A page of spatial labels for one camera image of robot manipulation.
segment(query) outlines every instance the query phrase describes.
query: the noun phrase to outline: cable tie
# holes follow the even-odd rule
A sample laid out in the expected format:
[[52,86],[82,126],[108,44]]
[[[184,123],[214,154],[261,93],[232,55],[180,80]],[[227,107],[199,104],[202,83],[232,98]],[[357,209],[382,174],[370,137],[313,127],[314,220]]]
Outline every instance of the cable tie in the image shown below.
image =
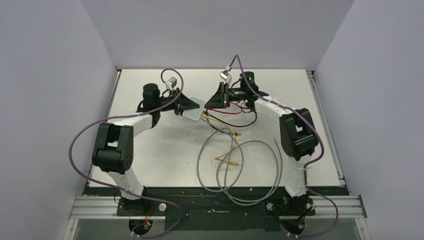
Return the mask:
[[274,108],[272,109],[273,111],[274,111],[276,108],[279,108],[279,107],[280,107],[280,103],[277,101],[277,98],[273,98],[272,100],[269,100],[269,101],[268,101],[268,104],[272,104],[272,105],[274,105]]
[[275,107],[272,109],[273,112],[276,112],[276,109],[280,108],[280,104],[274,105]]
[[138,112],[135,115],[137,115],[139,118],[142,118],[144,115],[142,115],[144,112]]
[[268,100],[266,103],[265,103],[265,106],[268,106],[269,104],[274,104],[274,103],[272,103],[272,102],[277,102],[277,98],[271,98],[270,100]]
[[296,168],[297,171],[306,171],[308,169],[311,169],[311,166],[306,166],[306,168],[303,168],[303,167]]

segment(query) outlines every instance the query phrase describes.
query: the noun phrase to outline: metal frame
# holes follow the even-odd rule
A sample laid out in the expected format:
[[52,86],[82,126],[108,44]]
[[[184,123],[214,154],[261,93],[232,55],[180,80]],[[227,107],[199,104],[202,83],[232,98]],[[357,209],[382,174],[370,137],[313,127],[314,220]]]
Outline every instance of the metal frame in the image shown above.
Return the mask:
[[[342,172],[342,167],[339,161],[339,157],[336,152],[336,148],[333,142],[333,138],[331,136],[330,128],[327,123],[327,119],[323,112],[323,108],[316,91],[315,80],[312,71],[306,71],[307,77],[309,79],[309,84],[312,89],[312,93],[318,108],[319,115],[323,122],[323,127],[325,134],[327,136],[330,152],[334,159],[334,164],[339,176],[339,181],[341,186],[345,186],[346,182],[344,180],[344,175]],[[110,114],[111,106],[115,97],[116,89],[120,80],[121,70],[118,70],[115,85],[113,88],[113,92],[111,95],[109,107],[107,109],[107,115]],[[366,212],[364,205],[362,203],[360,196],[328,196],[331,200],[333,200],[339,211],[339,218],[349,218],[355,219],[356,226],[358,229],[358,233],[362,240],[370,240],[371,236],[368,231],[367,223],[366,223]],[[314,216],[309,216],[311,219],[333,219],[336,216],[336,211],[334,206],[326,199],[319,196],[311,196],[314,201],[315,213]],[[74,239],[75,232],[77,230],[77,225],[79,219],[144,219],[145,216],[117,216],[118,205],[115,203],[113,196],[78,196],[74,200],[74,204],[71,209],[71,213],[69,216],[69,221],[66,226],[64,240],[72,240]],[[280,216],[280,219],[293,219],[296,217],[293,216]],[[161,219],[164,220],[165,216],[149,216],[147,219]]]
[[344,180],[344,175],[342,171],[342,166],[340,165],[339,156],[337,155],[336,147],[334,145],[333,138],[331,136],[329,124],[327,123],[326,115],[324,114],[323,107],[321,105],[320,98],[318,97],[318,92],[315,87],[315,79],[312,71],[306,71],[307,78],[309,79],[310,88],[312,89],[312,94],[315,99],[316,107],[318,108],[319,116],[324,125],[325,135],[327,136],[330,152],[334,160],[335,168],[337,169],[339,179]]
[[[333,219],[336,210],[328,200],[311,196],[315,207],[314,219]],[[329,196],[338,208],[339,218],[366,218],[364,206],[360,196]],[[78,196],[72,206],[69,218],[72,219],[144,219],[144,216],[117,216],[118,205],[113,196]],[[147,219],[164,219],[164,216],[149,216]],[[280,216],[281,219],[297,218],[295,216]]]
[[367,222],[365,221],[365,218],[355,218],[355,222],[358,228],[360,239],[371,240],[370,231],[368,230],[368,226],[367,226]]

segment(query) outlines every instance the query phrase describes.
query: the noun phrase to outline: yellow wire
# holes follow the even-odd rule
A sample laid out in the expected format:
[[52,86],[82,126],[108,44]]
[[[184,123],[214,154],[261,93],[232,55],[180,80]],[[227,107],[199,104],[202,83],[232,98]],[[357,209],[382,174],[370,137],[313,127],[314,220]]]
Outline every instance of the yellow wire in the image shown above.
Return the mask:
[[[206,115],[206,114],[204,114],[204,113],[202,113],[202,114],[201,114],[201,116],[202,116],[203,118],[205,118],[205,119],[208,119],[208,120],[210,120],[210,121],[214,121],[214,122],[217,122],[217,123],[219,123],[219,124],[222,124],[222,125],[226,126],[226,127],[227,127],[230,131],[231,131],[232,135],[234,136],[234,139],[236,139],[236,140],[237,140],[237,134],[234,132],[234,130],[233,130],[233,129],[229,126],[229,125],[227,125],[227,124],[223,123],[222,121],[216,120],[215,118],[212,118],[212,117],[210,117],[210,116],[208,116],[208,115]],[[226,153],[224,153],[224,154],[222,154],[222,155],[219,155],[219,156],[215,157],[214,159],[216,159],[216,160],[218,160],[218,161],[227,162],[227,160],[223,160],[223,159],[221,159],[221,158],[222,158],[222,157],[224,157],[224,156],[226,156],[228,153],[230,153],[230,151],[227,151]],[[229,164],[231,164],[231,165],[233,165],[233,166],[238,166],[238,165],[239,165],[237,162],[230,161],[230,159],[229,159],[229,158],[228,158],[228,161],[229,161]]]

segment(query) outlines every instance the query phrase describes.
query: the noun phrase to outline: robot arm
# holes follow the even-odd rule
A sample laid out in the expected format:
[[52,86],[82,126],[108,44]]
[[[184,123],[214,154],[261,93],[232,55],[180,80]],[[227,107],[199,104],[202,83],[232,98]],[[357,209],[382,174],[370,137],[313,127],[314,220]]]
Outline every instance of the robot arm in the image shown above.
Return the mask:
[[[150,114],[100,124],[93,149],[93,165],[107,172],[117,186],[142,195],[144,186],[131,167],[134,158],[133,138],[152,127],[153,116]],[[129,200],[138,199],[124,191],[121,191],[121,196]]]
[[[255,74],[251,71],[245,72],[249,85],[262,97],[271,101],[272,98],[265,92],[259,91],[255,83]],[[286,191],[292,197],[299,197],[307,192],[305,186],[304,164],[311,159],[311,155],[318,145],[318,140],[312,130],[293,112],[282,109],[275,104],[258,98],[247,86],[240,74],[240,87],[229,88],[228,70],[221,73],[224,80],[219,84],[215,95],[206,103],[206,108],[228,108],[230,102],[246,101],[246,106],[257,114],[261,114],[279,125],[281,146],[284,152],[289,156],[290,169],[287,175],[285,185]],[[302,108],[296,110],[313,127],[311,113],[308,109]]]
[[[169,96],[164,96],[164,94],[161,96],[158,85],[154,83],[144,85],[143,100],[139,103],[135,114],[155,110],[168,104],[178,95],[180,89],[174,89],[176,85],[175,78],[172,77],[165,84],[167,86],[166,91],[169,91]],[[175,115],[178,116],[183,115],[184,111],[199,109],[200,107],[203,106],[181,94],[173,104],[163,108],[161,111],[174,111]],[[145,130],[155,127],[160,118],[160,111],[154,111],[150,114],[130,117],[115,123],[101,123],[98,127],[91,157],[93,165],[112,177],[117,186],[134,194],[144,195],[144,186],[137,179],[131,167],[134,158],[134,137]],[[125,191],[121,191],[121,196],[126,201],[139,199]]]

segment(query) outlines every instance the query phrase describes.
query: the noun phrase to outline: black cable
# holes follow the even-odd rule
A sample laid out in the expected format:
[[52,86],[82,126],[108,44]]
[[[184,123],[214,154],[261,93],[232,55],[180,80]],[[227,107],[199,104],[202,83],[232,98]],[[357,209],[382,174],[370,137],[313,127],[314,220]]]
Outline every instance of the black cable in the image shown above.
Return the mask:
[[164,94],[167,92],[169,93],[168,97],[171,95],[171,90],[166,89],[165,91],[162,92],[162,97],[164,97]]
[[274,218],[280,223],[280,224],[288,224],[288,225],[292,225],[292,226],[298,226],[300,225],[300,223],[302,222],[302,218],[304,216],[306,216],[306,214],[308,214],[312,208],[314,208],[313,206],[311,206],[310,208],[308,208],[306,211],[303,212],[302,215],[300,215],[296,220],[294,220],[293,222],[287,222],[284,221],[282,219],[279,219],[279,217],[277,216],[276,212],[275,212],[275,207],[272,208],[272,214],[274,215]]
[[[208,110],[206,109],[206,111],[204,111],[204,113],[206,114],[206,115],[209,115],[209,113],[208,113]],[[218,128],[216,128],[214,125],[212,125],[212,124],[209,124],[209,126],[211,127],[211,128],[213,128],[213,129],[215,129],[215,130],[218,130]]]
[[233,87],[234,87],[234,85],[236,85],[238,82],[240,82],[242,79],[241,78],[239,78],[236,82],[234,82],[233,84],[231,84],[231,87],[230,87],[230,89],[232,89]]
[[238,105],[238,103],[240,103],[240,101],[236,102],[236,106],[241,108],[241,109],[250,109],[246,106],[246,103],[243,101],[242,103],[240,103],[240,105]]
[[119,203],[116,200],[117,194],[120,193],[120,191],[115,192],[115,194],[113,195],[113,201],[119,205]]
[[213,115],[212,115],[212,114],[210,114],[210,113],[206,113],[206,114],[207,114],[208,116],[210,116],[211,118],[214,118],[214,119],[216,119],[216,120],[218,120],[218,121],[220,121],[220,122],[223,122],[224,124],[226,124],[226,125],[228,125],[228,126],[231,126],[231,127],[234,127],[234,128],[245,128],[245,127],[248,127],[248,126],[250,126],[250,125],[254,124],[254,123],[256,122],[256,120],[258,119],[258,114],[254,111],[254,120],[253,120],[251,123],[246,124],[246,125],[238,126],[238,125],[233,125],[233,124],[230,124],[230,123],[228,123],[228,122],[225,122],[225,121],[223,121],[223,120],[221,120],[221,119],[217,118],[216,116],[213,116]]

